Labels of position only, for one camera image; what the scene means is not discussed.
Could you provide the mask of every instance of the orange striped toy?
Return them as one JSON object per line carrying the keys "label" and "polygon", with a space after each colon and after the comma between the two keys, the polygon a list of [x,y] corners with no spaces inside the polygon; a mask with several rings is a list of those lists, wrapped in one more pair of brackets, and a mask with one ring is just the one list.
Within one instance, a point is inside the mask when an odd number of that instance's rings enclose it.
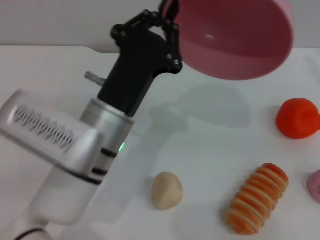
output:
{"label": "orange striped toy", "polygon": [[241,187],[226,213],[226,223],[240,235],[253,235],[265,224],[289,179],[272,163],[259,167]]}

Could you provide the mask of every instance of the pink toy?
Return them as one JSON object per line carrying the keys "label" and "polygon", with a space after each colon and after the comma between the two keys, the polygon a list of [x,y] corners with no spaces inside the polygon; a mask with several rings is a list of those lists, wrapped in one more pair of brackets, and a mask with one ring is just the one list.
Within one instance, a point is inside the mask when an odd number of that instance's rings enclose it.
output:
{"label": "pink toy", "polygon": [[289,0],[179,0],[183,61],[228,80],[262,77],[288,58],[294,40]]}
{"label": "pink toy", "polygon": [[311,196],[314,200],[320,203],[320,170],[316,171],[309,177],[307,185]]}

